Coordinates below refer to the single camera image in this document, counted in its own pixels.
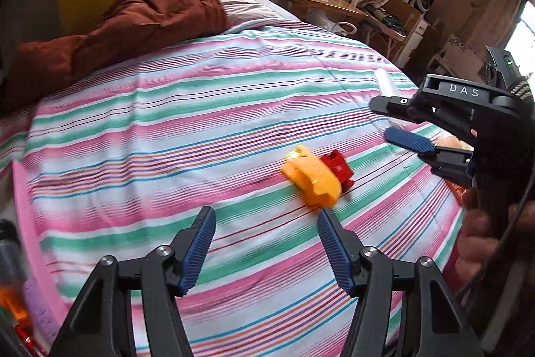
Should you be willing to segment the person's right hand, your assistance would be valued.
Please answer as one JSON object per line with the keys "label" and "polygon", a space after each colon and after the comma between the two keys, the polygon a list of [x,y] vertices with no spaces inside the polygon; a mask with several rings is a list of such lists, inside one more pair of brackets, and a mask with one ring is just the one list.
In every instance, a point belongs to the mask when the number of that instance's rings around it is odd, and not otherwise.
{"label": "person's right hand", "polygon": [[[461,233],[456,242],[458,257],[454,271],[461,285],[466,284],[478,270],[488,263],[491,254],[498,247],[499,240],[491,237],[491,219],[487,212],[479,208],[475,188],[467,190],[462,197],[465,214],[461,225]],[[518,205],[508,209],[509,221],[517,215]],[[534,239],[534,201],[524,206],[516,222],[518,233],[524,233]]]}

